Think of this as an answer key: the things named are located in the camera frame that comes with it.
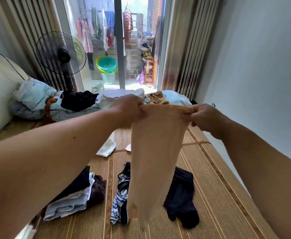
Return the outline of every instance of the electric fan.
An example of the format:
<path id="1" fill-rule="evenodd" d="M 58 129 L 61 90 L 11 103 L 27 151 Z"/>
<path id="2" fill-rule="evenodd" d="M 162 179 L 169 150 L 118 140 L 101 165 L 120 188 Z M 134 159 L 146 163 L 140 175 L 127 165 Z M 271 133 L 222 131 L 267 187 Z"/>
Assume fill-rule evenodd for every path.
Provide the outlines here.
<path id="1" fill-rule="evenodd" d="M 86 63 L 82 44 L 64 32 L 49 32 L 38 40 L 37 55 L 40 63 L 51 72 L 63 75 L 66 88 L 73 90 L 71 75 L 79 72 Z"/>

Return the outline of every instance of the beige pants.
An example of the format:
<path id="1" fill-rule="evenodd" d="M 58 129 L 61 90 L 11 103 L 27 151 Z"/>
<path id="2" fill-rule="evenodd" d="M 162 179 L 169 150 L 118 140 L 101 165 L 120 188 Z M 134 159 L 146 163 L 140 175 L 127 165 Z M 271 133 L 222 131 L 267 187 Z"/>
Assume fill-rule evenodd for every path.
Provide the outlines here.
<path id="1" fill-rule="evenodd" d="M 146 104 L 141 109 L 148 116 L 132 124 L 127 211 L 129 219 L 139 219 L 140 229 L 148 237 L 150 219 L 169 192 L 188 125 L 181 113 L 194 110 L 161 104 Z"/>

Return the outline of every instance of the beige curtain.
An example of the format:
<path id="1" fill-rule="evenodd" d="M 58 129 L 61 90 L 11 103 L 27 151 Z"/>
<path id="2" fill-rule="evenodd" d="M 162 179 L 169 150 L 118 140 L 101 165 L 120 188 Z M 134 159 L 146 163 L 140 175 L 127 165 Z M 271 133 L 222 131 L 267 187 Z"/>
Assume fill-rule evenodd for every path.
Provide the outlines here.
<path id="1" fill-rule="evenodd" d="M 42 66 L 36 52 L 39 38 L 51 31 L 61 31 L 53 0 L 0 0 L 0 36 L 5 46 L 30 76 L 65 90 L 64 77 Z M 74 77 L 72 83 L 78 91 Z"/>
<path id="2" fill-rule="evenodd" d="M 193 99 L 219 0 L 173 0 L 162 90 Z"/>

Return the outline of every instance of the hand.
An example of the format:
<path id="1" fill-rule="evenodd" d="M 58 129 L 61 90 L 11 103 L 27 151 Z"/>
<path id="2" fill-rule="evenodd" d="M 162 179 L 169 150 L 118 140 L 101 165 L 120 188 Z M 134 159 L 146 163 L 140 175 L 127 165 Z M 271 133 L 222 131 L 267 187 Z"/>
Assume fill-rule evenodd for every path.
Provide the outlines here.
<path id="1" fill-rule="evenodd" d="M 187 122 L 192 122 L 192 126 L 197 125 L 202 131 L 210 132 L 217 139 L 222 139 L 226 127 L 233 122 L 211 105 L 194 105 L 192 108 L 195 112 L 182 114 L 182 118 Z"/>
<path id="2" fill-rule="evenodd" d="M 116 113 L 120 125 L 128 125 L 146 116 L 138 108 L 143 104 L 144 101 L 140 97 L 129 94 L 116 99 L 109 109 Z"/>

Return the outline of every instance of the sliding glass door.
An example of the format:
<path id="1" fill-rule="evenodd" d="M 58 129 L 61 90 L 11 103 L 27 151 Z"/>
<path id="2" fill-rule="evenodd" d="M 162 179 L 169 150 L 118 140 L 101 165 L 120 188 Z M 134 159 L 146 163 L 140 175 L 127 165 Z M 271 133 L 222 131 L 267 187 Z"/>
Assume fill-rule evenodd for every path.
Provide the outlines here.
<path id="1" fill-rule="evenodd" d="M 163 26 L 169 21 L 162 16 L 166 0 L 55 0 L 55 4 L 62 31 L 78 39 L 86 52 L 86 64 L 76 76 L 82 90 L 143 88 L 150 93 L 160 87 Z M 105 57 L 112 59 L 101 61 Z M 113 60 L 117 69 L 104 73 L 103 62 Z"/>

